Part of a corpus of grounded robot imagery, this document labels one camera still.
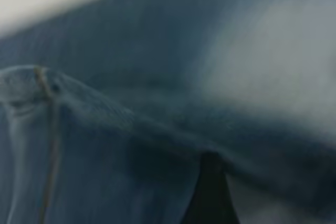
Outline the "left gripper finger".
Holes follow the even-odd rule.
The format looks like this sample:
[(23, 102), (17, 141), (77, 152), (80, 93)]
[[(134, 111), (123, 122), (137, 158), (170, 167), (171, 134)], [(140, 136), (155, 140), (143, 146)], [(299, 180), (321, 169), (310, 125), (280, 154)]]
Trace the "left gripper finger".
[(230, 197), (224, 163), (218, 154), (205, 153), (202, 155), (200, 175), (182, 223), (239, 223)]

